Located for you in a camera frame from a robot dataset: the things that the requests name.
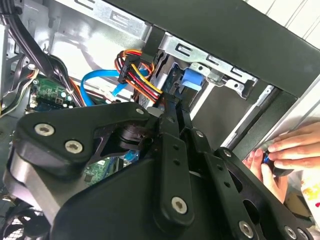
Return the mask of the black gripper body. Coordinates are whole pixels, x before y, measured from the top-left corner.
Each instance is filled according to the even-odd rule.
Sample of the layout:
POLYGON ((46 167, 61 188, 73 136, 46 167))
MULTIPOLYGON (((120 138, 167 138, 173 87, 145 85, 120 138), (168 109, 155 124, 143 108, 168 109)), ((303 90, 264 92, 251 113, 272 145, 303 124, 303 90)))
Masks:
POLYGON ((69 199, 53 240, 232 240, 220 201, 187 160, 147 158, 69 199))

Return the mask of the person's left hand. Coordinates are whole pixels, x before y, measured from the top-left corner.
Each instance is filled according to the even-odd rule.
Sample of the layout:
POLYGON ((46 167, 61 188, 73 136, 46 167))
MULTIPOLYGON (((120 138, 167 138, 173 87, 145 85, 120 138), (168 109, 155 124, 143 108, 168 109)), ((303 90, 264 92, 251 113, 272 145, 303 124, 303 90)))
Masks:
POLYGON ((283 204, 288 190, 288 177, 274 177, 269 166, 263 163, 263 154, 261 149, 257 149, 252 151, 242 162, 283 204))

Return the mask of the person's right hand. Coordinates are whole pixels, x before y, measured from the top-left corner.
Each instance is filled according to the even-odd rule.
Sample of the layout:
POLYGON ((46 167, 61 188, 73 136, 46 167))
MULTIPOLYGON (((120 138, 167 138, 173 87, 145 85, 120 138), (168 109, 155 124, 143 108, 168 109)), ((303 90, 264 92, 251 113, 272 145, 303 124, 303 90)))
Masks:
POLYGON ((284 170, 320 168, 320 123, 279 135, 268 147, 274 166, 284 170))

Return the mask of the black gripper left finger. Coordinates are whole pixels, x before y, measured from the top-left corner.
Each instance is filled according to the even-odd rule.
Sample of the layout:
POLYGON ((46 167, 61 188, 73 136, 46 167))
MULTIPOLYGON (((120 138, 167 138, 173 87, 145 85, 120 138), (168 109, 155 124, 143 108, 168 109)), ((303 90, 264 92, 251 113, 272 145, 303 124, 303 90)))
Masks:
POLYGON ((138 150, 140 159, 134 163, 175 157, 188 165, 179 103, 184 104, 165 94, 159 101, 162 108, 155 108, 159 116, 134 102, 27 114, 15 129, 9 170, 53 226, 63 205, 91 187, 83 176, 90 163, 138 150))

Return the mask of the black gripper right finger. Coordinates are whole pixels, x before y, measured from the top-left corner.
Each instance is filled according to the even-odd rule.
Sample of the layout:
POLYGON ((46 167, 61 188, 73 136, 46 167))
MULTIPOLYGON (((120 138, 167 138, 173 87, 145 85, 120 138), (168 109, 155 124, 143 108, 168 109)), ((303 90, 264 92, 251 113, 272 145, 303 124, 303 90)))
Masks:
POLYGON ((194 221, 183 240, 310 240, 311 233, 229 151, 212 150, 192 126, 189 109, 176 106, 186 143, 194 221))

